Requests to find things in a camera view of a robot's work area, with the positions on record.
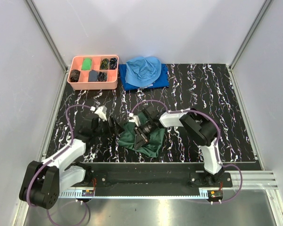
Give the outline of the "dark green cloth napkin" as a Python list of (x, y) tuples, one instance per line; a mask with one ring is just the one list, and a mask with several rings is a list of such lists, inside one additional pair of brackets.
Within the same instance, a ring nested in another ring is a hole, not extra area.
[(129, 121), (125, 123), (123, 126), (124, 131), (118, 141), (119, 146), (142, 153), (150, 158), (156, 158), (162, 147), (166, 128), (161, 126), (158, 120), (153, 120), (152, 123), (155, 123), (154, 130), (147, 136), (148, 142), (138, 148), (135, 147), (136, 133), (134, 128), (136, 124)]

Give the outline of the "green rolled cloth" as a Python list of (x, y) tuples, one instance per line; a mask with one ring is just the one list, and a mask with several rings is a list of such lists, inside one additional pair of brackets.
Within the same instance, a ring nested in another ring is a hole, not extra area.
[(83, 60), (81, 70), (82, 71), (90, 71), (91, 67), (92, 67), (92, 59), (91, 58), (85, 58)]

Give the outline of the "pink compartment tray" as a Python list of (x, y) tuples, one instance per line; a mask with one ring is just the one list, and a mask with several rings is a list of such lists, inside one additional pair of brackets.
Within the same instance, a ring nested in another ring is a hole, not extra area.
[(75, 56), (67, 82), (74, 90), (112, 90), (117, 88), (117, 55)]

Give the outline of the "dark rolled sock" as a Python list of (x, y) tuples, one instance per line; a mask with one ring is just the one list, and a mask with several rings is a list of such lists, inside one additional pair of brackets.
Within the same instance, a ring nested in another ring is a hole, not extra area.
[(78, 82), (80, 78), (80, 71), (77, 69), (73, 69), (69, 74), (69, 81), (70, 82)]

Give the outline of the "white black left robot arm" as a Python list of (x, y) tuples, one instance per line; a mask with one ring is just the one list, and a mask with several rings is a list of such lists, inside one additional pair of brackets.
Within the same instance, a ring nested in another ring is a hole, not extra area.
[(51, 209), (61, 192), (75, 184), (92, 182), (90, 167), (74, 161), (99, 138), (112, 138), (123, 132), (114, 117), (101, 119), (96, 114), (85, 117), (75, 128), (74, 140), (43, 161), (28, 164), (20, 188), (19, 199), (30, 205)]

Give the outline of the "grey folded cloth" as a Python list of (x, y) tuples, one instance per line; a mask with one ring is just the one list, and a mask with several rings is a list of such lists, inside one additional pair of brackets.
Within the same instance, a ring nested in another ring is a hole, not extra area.
[(88, 82), (97, 82), (98, 81), (98, 72), (95, 70), (89, 71)]

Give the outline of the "black marble pattern mat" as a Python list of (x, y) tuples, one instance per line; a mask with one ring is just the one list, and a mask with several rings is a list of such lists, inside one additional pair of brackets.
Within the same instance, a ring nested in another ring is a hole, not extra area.
[[(115, 90), (82, 91), (66, 84), (46, 155), (51, 156), (70, 141), (67, 122), (80, 123), (87, 106), (104, 105), (107, 114), (123, 124), (131, 110), (138, 112), (150, 104), (158, 109), (166, 106), (172, 111), (189, 107), (203, 111), (220, 127), (218, 144), (223, 162), (256, 160), (226, 65), (170, 64), (168, 78), (167, 88), (136, 91), (125, 91), (122, 83)], [(83, 162), (199, 162), (202, 159), (200, 148), (182, 127), (166, 130), (156, 158), (119, 146), (116, 137), (96, 140), (81, 157)]]

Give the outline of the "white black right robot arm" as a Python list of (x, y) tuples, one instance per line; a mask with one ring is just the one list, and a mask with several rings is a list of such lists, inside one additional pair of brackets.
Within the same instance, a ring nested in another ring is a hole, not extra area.
[(194, 176), (191, 182), (197, 186), (217, 186), (222, 180), (224, 172), (220, 161), (218, 141), (220, 129), (213, 118), (196, 108), (179, 111), (163, 110), (161, 112), (152, 107), (143, 109), (146, 122), (141, 124), (139, 116), (132, 114), (135, 120), (134, 148), (140, 148), (150, 142), (150, 136), (162, 128), (183, 127), (187, 134), (201, 149), (204, 161), (204, 172)]

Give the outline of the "light blue bucket hat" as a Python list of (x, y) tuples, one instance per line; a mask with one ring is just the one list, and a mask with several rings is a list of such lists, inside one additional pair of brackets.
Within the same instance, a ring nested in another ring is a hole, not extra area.
[(126, 62), (125, 82), (136, 87), (146, 87), (155, 82), (162, 70), (161, 61), (153, 56), (136, 57)]

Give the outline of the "black yellow rolled sock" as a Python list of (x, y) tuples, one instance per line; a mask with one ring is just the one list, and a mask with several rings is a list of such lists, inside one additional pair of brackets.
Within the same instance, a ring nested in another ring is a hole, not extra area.
[(102, 59), (100, 63), (100, 69), (101, 70), (107, 70), (109, 65), (109, 60), (107, 58)]

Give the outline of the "black patterned rolled sock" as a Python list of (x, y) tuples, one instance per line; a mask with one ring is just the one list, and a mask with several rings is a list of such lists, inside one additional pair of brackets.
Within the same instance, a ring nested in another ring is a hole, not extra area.
[(99, 72), (98, 73), (98, 82), (106, 82), (108, 75), (106, 72)]

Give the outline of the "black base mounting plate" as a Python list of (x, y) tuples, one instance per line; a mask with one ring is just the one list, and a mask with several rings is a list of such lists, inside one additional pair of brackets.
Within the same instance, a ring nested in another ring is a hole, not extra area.
[(231, 188), (230, 173), (211, 179), (203, 163), (85, 163), (91, 186), (96, 179), (96, 197), (201, 196), (202, 189)]

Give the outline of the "black blue rolled sock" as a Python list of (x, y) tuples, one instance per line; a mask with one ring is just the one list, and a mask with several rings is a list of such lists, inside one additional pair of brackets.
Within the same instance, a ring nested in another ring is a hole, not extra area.
[(118, 59), (116, 57), (112, 57), (109, 60), (109, 69), (115, 70), (117, 68)]

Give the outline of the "blue folded cloth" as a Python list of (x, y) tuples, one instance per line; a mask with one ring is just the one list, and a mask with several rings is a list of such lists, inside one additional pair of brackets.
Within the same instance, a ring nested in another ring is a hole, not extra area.
[(158, 77), (158, 79), (152, 84), (145, 87), (136, 87), (125, 81), (126, 64), (120, 64), (118, 70), (119, 70), (120, 80), (123, 84), (123, 88), (125, 91), (136, 90), (136, 89), (156, 89), (156, 88), (169, 87), (168, 67), (166, 64), (162, 64), (161, 74)]

